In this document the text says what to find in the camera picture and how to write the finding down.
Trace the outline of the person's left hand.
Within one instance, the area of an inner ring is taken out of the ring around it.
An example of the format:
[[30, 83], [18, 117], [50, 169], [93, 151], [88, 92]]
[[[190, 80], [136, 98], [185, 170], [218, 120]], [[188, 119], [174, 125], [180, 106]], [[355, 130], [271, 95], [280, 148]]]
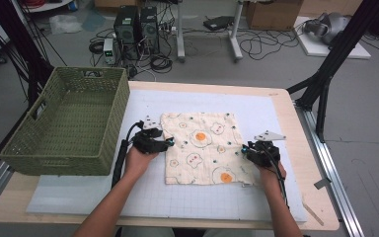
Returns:
[[126, 155], [123, 176], [128, 180], [138, 180], [146, 172], [150, 162], [157, 156], [157, 153], [141, 153], [137, 148], [132, 146]]

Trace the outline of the white power supply box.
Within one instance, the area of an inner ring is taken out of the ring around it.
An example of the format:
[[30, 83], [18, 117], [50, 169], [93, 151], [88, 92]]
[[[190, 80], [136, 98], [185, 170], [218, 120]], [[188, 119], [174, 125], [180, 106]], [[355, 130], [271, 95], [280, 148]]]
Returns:
[[105, 39], [103, 54], [105, 57], [105, 62], [107, 65], [115, 64], [115, 53], [114, 53], [114, 40], [113, 39]]

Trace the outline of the brown cardboard box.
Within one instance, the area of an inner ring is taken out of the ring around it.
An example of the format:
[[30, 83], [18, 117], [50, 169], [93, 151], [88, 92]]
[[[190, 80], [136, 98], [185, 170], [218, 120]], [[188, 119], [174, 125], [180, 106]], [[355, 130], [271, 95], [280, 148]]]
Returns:
[[304, 0], [250, 2], [247, 23], [252, 30], [291, 31]]

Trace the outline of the cream egg print cloth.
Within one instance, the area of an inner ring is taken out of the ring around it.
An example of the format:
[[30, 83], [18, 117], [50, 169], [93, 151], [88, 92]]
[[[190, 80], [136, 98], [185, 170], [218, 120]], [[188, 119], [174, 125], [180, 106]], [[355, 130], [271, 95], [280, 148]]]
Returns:
[[243, 137], [231, 113], [161, 115], [166, 138], [175, 144], [165, 153], [168, 185], [216, 185], [255, 182], [252, 163], [241, 152]]

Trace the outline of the green woven basket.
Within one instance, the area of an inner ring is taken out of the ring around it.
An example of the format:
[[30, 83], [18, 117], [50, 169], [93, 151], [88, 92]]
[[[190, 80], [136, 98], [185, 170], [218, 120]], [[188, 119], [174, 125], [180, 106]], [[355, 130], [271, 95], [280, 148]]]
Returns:
[[122, 68], [56, 67], [0, 159], [25, 175], [108, 175], [129, 94]]

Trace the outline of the large black computer tower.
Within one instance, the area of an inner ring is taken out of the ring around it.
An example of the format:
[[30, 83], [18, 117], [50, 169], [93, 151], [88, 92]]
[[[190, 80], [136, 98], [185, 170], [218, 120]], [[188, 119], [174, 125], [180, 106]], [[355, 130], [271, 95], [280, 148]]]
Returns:
[[138, 26], [138, 8], [134, 5], [121, 5], [115, 17], [114, 32], [123, 59], [136, 60], [138, 57]]

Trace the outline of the white desk leg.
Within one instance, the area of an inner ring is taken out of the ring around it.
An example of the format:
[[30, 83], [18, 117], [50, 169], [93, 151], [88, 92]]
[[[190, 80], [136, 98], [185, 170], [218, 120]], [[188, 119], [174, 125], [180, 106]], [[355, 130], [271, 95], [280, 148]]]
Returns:
[[235, 61], [239, 61], [243, 58], [242, 51], [237, 40], [237, 33], [239, 29], [239, 23], [240, 23], [240, 19], [242, 15], [242, 10], [243, 10], [243, 1], [237, 0], [233, 28], [232, 28], [232, 31], [229, 33], [229, 41], [231, 43], [231, 46], [234, 52]]
[[183, 36], [183, 17], [182, 17], [182, 3], [183, 0], [177, 0], [177, 56], [180, 63], [186, 61], [184, 36]]

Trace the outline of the round white table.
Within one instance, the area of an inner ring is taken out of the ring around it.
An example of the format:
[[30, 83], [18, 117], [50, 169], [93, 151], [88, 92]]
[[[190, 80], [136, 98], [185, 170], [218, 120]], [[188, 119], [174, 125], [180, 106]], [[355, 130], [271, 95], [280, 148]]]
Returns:
[[78, 3], [76, 0], [37, 0], [34, 5], [24, 5], [22, 8], [32, 13], [45, 12], [57, 8], [66, 7], [69, 11], [77, 11]]

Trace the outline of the flat black device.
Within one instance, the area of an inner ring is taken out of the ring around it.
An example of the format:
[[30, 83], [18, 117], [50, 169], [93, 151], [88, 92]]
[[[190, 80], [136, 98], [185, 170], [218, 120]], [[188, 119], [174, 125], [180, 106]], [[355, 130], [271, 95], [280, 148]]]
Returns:
[[234, 18], [230, 16], [220, 16], [213, 19], [208, 19], [203, 22], [203, 25], [210, 31], [218, 31], [226, 29], [234, 22]]

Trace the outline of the white grid mat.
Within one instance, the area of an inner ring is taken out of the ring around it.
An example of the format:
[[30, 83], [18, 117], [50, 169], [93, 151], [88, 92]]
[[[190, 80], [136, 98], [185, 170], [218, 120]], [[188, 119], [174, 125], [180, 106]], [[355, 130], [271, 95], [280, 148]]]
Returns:
[[[120, 130], [134, 131], [133, 123], [147, 116], [161, 124], [167, 113], [231, 113], [243, 144], [266, 130], [280, 133], [274, 103], [269, 97], [190, 92], [132, 90]], [[160, 153], [138, 180], [123, 210], [133, 217], [268, 221], [270, 211], [252, 163], [255, 182], [216, 185], [168, 185], [165, 183], [165, 152]]]

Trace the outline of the slim black computer tower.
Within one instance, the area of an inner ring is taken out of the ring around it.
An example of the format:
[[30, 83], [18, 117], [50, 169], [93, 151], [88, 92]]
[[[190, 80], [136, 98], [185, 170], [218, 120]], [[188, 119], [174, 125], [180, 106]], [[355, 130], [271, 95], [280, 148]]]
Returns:
[[156, 7], [143, 7], [140, 12], [140, 23], [145, 49], [151, 54], [158, 54], [159, 34]]

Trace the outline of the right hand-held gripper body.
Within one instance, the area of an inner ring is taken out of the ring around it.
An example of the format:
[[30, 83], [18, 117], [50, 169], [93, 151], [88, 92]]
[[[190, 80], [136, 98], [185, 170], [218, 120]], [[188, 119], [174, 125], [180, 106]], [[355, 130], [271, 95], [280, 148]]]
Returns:
[[284, 140], [285, 135], [278, 134], [269, 130], [256, 135], [254, 141], [249, 141], [248, 145], [253, 148], [253, 154], [247, 158], [260, 167], [271, 167], [280, 160], [279, 148], [273, 143], [276, 140]]

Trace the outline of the black metal frame stand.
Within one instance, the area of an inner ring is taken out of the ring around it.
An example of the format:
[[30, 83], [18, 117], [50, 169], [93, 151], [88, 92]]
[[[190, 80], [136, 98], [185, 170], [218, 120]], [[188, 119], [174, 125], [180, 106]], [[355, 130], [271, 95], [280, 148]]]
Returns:
[[323, 143], [325, 143], [324, 128], [332, 79], [378, 15], [379, 0], [362, 0], [319, 69], [311, 77], [287, 89], [289, 94], [305, 90], [295, 101], [295, 105], [304, 111], [311, 112], [314, 103], [319, 101], [315, 132]]
[[38, 99], [54, 67], [39, 52], [11, 0], [0, 0], [0, 46], [11, 60], [31, 107]]

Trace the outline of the grey tape piece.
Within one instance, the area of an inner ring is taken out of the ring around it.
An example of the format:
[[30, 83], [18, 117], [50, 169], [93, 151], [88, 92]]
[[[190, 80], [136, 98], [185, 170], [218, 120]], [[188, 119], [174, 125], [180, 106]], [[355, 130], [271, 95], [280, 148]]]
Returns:
[[322, 180], [316, 182], [314, 187], [319, 190], [323, 187], [327, 187], [332, 181], [329, 178], [323, 178]]

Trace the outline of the person's right hand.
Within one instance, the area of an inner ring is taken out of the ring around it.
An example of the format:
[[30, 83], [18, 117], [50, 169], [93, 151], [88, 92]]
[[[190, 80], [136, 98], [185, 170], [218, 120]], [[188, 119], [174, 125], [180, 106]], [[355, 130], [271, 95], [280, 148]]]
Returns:
[[266, 193], [280, 193], [281, 187], [274, 168], [258, 166], [261, 183]]

